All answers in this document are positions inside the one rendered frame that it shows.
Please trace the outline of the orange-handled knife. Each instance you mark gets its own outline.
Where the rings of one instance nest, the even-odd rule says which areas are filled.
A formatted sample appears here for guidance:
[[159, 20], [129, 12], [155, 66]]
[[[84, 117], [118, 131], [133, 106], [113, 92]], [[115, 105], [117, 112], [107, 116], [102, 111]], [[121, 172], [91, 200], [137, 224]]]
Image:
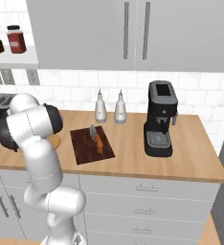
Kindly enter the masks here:
[[101, 137], [98, 134], [96, 127], [94, 125], [91, 125], [89, 128], [90, 131], [90, 137], [94, 141], [94, 143], [97, 145], [97, 151], [99, 154], [102, 154], [103, 144], [101, 141]]

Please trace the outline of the white wall shelf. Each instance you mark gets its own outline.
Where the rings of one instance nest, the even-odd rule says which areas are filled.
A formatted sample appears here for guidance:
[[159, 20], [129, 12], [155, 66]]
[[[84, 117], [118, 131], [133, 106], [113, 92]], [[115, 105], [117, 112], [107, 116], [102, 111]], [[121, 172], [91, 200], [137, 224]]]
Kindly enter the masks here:
[[0, 69], [37, 69], [38, 58], [35, 46], [28, 46], [23, 54], [13, 54], [9, 46], [0, 54]]

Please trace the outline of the tan wooden plate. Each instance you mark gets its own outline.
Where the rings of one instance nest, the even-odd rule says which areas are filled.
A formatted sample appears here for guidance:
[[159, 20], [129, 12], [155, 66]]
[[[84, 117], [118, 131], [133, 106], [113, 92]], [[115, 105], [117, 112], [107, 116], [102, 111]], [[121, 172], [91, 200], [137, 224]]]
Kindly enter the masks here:
[[48, 136], [47, 140], [54, 149], [57, 149], [61, 143], [61, 137], [58, 134]]

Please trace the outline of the dark brown cutting board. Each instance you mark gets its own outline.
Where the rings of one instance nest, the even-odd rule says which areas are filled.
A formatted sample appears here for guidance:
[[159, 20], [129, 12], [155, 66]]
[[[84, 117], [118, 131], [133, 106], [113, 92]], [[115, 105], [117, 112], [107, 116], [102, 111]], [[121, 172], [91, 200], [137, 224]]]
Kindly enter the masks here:
[[77, 165], [88, 164], [104, 159], [114, 158], [114, 151], [101, 125], [96, 127], [102, 141], [102, 154], [97, 151], [96, 143], [90, 137], [89, 128], [72, 130], [70, 132]]

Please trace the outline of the white squeeze bottle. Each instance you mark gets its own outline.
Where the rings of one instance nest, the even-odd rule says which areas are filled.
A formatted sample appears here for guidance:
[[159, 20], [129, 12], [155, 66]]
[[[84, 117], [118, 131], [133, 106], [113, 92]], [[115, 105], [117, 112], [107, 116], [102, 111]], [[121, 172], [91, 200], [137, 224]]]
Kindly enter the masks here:
[[105, 123], [107, 119], [105, 103], [102, 99], [101, 92], [98, 92], [98, 99], [95, 106], [95, 120], [97, 123]]
[[123, 101], [123, 93], [119, 93], [119, 98], [116, 103], [115, 107], [115, 113], [114, 113], [114, 121], [118, 124], [123, 124], [126, 122], [126, 108], [125, 108], [125, 102]]

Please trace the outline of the black coffee machine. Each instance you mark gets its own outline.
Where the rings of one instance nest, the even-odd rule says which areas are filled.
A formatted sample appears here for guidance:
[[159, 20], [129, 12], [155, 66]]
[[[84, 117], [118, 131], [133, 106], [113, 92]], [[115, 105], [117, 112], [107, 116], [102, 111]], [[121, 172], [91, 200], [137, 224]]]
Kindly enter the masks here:
[[176, 124], [178, 99], [167, 80], [154, 80], [148, 85], [147, 117], [144, 124], [145, 153], [151, 157], [172, 155], [169, 125]]

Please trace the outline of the grey drawer front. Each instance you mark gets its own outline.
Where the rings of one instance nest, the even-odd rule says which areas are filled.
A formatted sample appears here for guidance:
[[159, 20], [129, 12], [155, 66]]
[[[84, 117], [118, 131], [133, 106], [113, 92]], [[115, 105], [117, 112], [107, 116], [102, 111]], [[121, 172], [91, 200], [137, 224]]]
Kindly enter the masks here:
[[151, 235], [159, 238], [198, 240], [204, 230], [203, 222], [174, 221], [159, 218], [142, 218], [112, 214], [85, 214], [89, 232], [133, 235], [133, 228], [152, 230]]
[[198, 241], [156, 238], [148, 235], [87, 233], [88, 245], [198, 245]]
[[[204, 222], [213, 203], [120, 194], [87, 193], [85, 212], [176, 221]], [[155, 215], [137, 214], [136, 209], [152, 209]]]
[[[157, 180], [144, 178], [80, 175], [80, 187], [84, 192], [109, 193], [132, 196], [149, 196], [213, 202], [219, 184]], [[136, 186], [159, 188], [158, 192], [136, 191]]]

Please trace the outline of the red jar with black lid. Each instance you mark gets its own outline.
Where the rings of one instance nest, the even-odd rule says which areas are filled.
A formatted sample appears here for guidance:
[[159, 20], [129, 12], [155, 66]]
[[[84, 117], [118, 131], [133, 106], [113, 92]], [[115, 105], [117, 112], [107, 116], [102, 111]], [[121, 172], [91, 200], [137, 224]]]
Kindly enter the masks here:
[[13, 54], [23, 54], [27, 51], [23, 32], [18, 25], [9, 25], [7, 27], [7, 37]]

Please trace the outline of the grey wall cupboard door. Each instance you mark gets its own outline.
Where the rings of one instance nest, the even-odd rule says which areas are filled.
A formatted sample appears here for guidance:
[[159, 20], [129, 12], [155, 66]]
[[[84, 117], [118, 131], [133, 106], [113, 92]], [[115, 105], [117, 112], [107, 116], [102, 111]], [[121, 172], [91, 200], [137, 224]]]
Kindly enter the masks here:
[[[124, 2], [129, 2], [127, 59]], [[27, 0], [27, 7], [41, 69], [134, 68], [136, 0]]]
[[[146, 2], [150, 2], [143, 60]], [[224, 73], [224, 0], [139, 0], [138, 71]]]

